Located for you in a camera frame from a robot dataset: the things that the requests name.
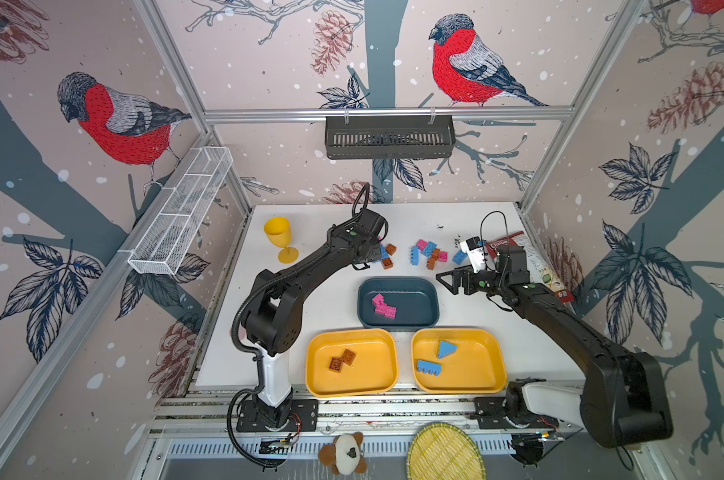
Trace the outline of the large blue lego brick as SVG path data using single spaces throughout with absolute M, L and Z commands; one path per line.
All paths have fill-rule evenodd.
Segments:
M 379 252 L 372 253 L 371 262 L 378 262 L 387 259 L 389 254 L 383 244 L 379 244 Z

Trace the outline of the blue sloped lego brick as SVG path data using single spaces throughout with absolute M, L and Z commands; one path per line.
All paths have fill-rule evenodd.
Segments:
M 441 340 L 438 345 L 437 358 L 444 359 L 454 354 L 458 349 L 458 346 L 452 342 Z

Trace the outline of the blue long lego brick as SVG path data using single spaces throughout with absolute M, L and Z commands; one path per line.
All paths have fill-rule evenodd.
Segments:
M 436 362 L 419 359 L 416 362 L 416 370 L 419 373 L 438 377 L 442 373 L 442 365 Z

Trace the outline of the brown lego brick front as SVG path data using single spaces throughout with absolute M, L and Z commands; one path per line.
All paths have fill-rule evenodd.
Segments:
M 341 355 L 341 360 L 346 365 L 352 365 L 356 358 L 356 353 L 350 349 L 346 349 Z

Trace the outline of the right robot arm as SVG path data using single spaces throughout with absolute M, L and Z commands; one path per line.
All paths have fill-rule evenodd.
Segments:
M 507 308 L 551 338 L 585 375 L 575 393 L 574 423 L 601 446 L 666 440 L 674 426 L 659 362 L 632 353 L 573 315 L 553 291 L 531 281 L 523 248 L 504 245 L 490 269 L 484 261 L 436 275 L 456 295 L 499 296 Z

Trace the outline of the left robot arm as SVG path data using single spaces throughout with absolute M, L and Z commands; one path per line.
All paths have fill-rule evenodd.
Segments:
M 292 401 L 288 351 L 296 343 L 308 297 L 338 271 L 361 271 L 381 257 L 388 221 L 368 207 L 352 211 L 350 219 L 332 225 L 325 242 L 296 265 L 263 270 L 237 310 L 230 336 L 235 348 L 254 357 L 258 384 L 246 393 L 260 404 L 287 408 Z

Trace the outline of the snack package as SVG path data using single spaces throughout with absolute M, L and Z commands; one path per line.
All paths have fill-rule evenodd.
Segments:
M 487 242 L 486 251 L 496 265 L 496 258 L 503 246 L 510 244 L 523 248 L 527 255 L 527 265 L 530 271 L 531 280 L 534 283 L 542 283 L 552 290 L 563 304 L 575 300 L 572 292 L 565 286 L 560 276 L 547 263 L 543 255 L 535 248 L 529 236 L 524 230 L 511 233 L 509 237 L 499 237 Z

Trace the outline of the blue lego brick right group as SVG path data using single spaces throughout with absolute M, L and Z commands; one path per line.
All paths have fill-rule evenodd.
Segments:
M 434 242 L 428 242 L 427 245 L 421 250 L 421 253 L 426 257 L 431 257 L 436 248 L 437 245 Z

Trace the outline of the dark teal tray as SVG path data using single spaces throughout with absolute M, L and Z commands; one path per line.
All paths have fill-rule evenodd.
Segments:
M 376 313 L 372 298 L 381 294 L 385 304 L 397 308 L 394 319 Z M 430 328 L 440 318 L 436 289 L 427 279 L 413 276 L 372 277 L 358 288 L 357 316 L 366 328 L 414 332 Z

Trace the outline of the blue upright lego brick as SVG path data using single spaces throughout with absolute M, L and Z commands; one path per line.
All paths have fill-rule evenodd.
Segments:
M 420 249 L 417 246 L 412 246 L 410 250 L 410 263 L 413 266 L 418 266 L 420 261 Z

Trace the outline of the right yellow tray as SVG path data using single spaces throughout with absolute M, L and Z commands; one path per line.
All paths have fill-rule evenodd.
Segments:
M 457 351 L 437 358 L 441 340 L 458 346 Z M 497 339 L 488 331 L 478 328 L 431 328 L 417 331 L 411 340 L 411 360 L 415 383 L 431 394 L 491 395 L 503 391 L 508 374 L 503 353 Z M 419 373 L 416 362 L 421 360 L 442 365 L 438 376 Z

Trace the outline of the yellow plastic goblet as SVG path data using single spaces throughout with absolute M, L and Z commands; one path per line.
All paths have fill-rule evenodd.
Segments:
M 275 217 L 267 221 L 264 225 L 264 232 L 268 240 L 276 247 L 280 248 L 278 260 L 283 264 L 292 264 L 298 257 L 299 252 L 291 246 L 292 230 L 291 224 L 287 218 Z

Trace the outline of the left yellow tray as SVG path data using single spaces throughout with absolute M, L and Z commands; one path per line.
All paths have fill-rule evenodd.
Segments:
M 385 393 L 398 379 L 396 343 L 383 329 L 325 332 L 309 343 L 305 380 L 317 398 Z

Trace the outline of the woven bamboo plate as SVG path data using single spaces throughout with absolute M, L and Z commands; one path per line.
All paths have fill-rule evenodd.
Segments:
M 464 431 L 447 423 L 420 429 L 407 455 L 410 480 L 484 480 L 486 468 L 476 443 Z

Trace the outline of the plush toy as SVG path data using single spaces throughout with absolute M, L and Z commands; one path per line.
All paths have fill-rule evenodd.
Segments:
M 335 475 L 364 474 L 367 463 L 362 449 L 364 435 L 361 432 L 337 436 L 331 444 L 324 445 L 319 461 L 331 468 Z

